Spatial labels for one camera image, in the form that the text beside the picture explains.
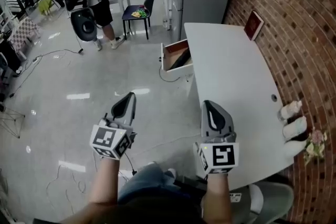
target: checkered board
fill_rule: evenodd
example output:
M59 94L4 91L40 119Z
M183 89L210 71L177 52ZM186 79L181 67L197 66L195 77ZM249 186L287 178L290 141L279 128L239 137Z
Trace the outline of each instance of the checkered board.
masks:
M9 41L16 52L25 45L25 40L33 35L32 32L38 31L39 27L29 17L23 19L9 37Z

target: drawer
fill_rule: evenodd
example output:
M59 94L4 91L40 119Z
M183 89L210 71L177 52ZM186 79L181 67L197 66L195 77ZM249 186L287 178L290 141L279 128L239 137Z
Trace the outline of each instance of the drawer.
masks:
M188 40L184 39L176 43L164 45L161 43L162 71L174 80L182 76L194 73L193 60L190 58L183 66L171 69L182 53L189 48Z

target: yellow object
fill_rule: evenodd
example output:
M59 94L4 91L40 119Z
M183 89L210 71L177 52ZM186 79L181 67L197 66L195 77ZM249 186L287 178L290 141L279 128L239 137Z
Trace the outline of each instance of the yellow object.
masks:
M141 17L141 15L140 15L139 12L133 12L133 13L132 13L132 16L133 16L133 17L136 17L136 18L140 18L140 17Z
M38 2L38 10L42 15L48 14L51 5L53 4L53 0L40 0Z

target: cable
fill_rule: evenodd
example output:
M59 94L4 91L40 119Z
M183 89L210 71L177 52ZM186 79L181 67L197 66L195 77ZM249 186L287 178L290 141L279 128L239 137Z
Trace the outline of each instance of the cable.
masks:
M122 177L122 178L125 180L125 182L127 183L128 178L125 177L125 175L124 175L122 172L120 172L120 171L119 171L119 175L121 175L121 177Z
M65 190L65 196L67 197L67 200L68 200L68 202L70 203L71 211L72 211L72 214L74 215L75 212L73 211L72 204L71 204L71 202L70 202L70 200L69 200L69 197L68 197L68 190L67 190L67 189Z
M125 152L125 155L126 155L126 157L127 157L128 161L129 161L129 162L130 162L130 164L131 164L131 167L132 167L132 175L135 175L135 174L137 173L137 171L135 171L135 170L134 170L134 168L133 168L133 165L132 165L132 162L131 162L130 158L128 158L128 156L127 156L126 152Z
M61 12L61 14L60 14L60 15L58 15L57 19L56 19L56 20L53 20L52 22L56 22L56 21L59 19L59 17L61 17L61 16L62 16L63 12L64 12L66 9L67 9L67 8L63 9L63 10L62 10L62 12Z
M12 94L9 95L9 97L12 98L12 97L16 94L16 92L22 87L23 83L25 83L25 81L26 81L26 80L29 78L29 76L33 73L34 69L35 69L35 68L38 66L38 64L42 61L43 56L45 56L45 55L49 55L49 54L53 54L54 52L58 52L58 51L64 51L64 50L69 51L69 52L72 52L73 54L80 54L80 52L75 52L75 51L68 50L68 49L62 49L62 50L54 50L54 51L48 52L48 53L46 53L46 54L36 56L36 57L34 58L34 60L30 63L29 67L32 65L32 63L34 63L35 61L37 61L37 58L38 58L38 57L41 57L40 60L39 60L39 62L33 67L32 71L28 74L28 76L27 76L27 77L25 78L25 80L20 84L20 86L17 87L17 89L16 89Z
M78 181L78 182L77 182L77 181L75 180L75 175L73 174L73 172L71 172L71 174L72 174L72 178L73 178L74 182L75 182L76 185L77 185L78 190L79 190L81 193L85 194L85 189L86 189L86 184L85 184L85 182L84 182L84 188L83 188L83 190L81 190L81 189L80 189L80 183L81 183L81 181Z
M76 39L77 39L77 43L78 43L78 45L79 45L79 47L80 47L80 50L79 50L79 54L83 51L83 48L82 48L82 46L81 46L81 44L80 44L80 42L79 42L79 40L78 40L78 37L77 37L77 35L76 35L76 33L75 33L75 37L76 37Z
M143 151L143 152L140 152L140 153L137 153L137 154L133 155L132 158L134 158L135 156L138 156L138 155L140 155L140 154L143 154L143 153L145 153L145 152L147 152L147 151L150 151L150 150L152 150L152 149L154 149L154 148L156 148L156 147L158 147L158 146L162 146L162 145L165 145L165 144L170 144L170 143L173 143L173 142L175 142L175 141L177 141L177 140L180 140L180 139L184 139L184 138L192 138L192 137L196 137L196 136L200 136L200 135L201 135L201 134L195 134L195 135L189 135L189 136L182 136L182 137L176 138L176 139L174 139L174 140L172 140L172 141L164 142L164 143L158 144L158 145L156 145L156 146L153 146L153 147L149 148L148 150L145 150L145 151Z
M61 166L58 165L57 176L56 176L56 178L53 179L52 181L50 181L50 182L48 183L47 187L46 187L46 196L47 196L47 198L48 198L48 200L49 200L49 203L50 203L50 205L51 205L51 207L53 208L54 211L55 211L55 208L54 208L54 206L52 205L52 202L51 202L51 200L50 200L50 198L49 198L49 195L48 195L48 187L49 187L49 185L50 185L52 182L54 182L54 181L56 181L56 180L58 179L58 176L59 176L59 168L60 168L60 167L61 167Z
M14 91L14 93L12 93L9 97L12 98L16 92L18 91L18 89L21 88L21 86L23 85L23 83L25 83L25 81L29 78L29 76L33 73L34 69L38 66L38 64L41 62L42 58L39 60L39 62L34 66L34 68L32 69L32 71L29 73L29 75L25 78L25 80L21 83L21 85Z
M94 157L94 156L95 156L94 154L95 154L94 151L92 151L92 157L93 157L93 160L94 160L94 167L95 167L95 169L96 169L96 172L98 172L98 170L97 170L96 158Z
M165 80L165 79L163 79L162 76L161 76L161 66L159 67L159 76L160 76L160 78L161 78L163 81L165 81L165 82L175 82L175 81L179 80L179 77L178 77L177 79L173 80L173 81L169 81L169 80Z

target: red book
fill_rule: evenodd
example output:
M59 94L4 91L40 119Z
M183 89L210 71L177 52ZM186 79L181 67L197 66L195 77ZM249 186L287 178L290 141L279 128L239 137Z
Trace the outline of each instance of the red book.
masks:
M252 10L244 31L250 40L255 40L263 25L264 20L254 10Z

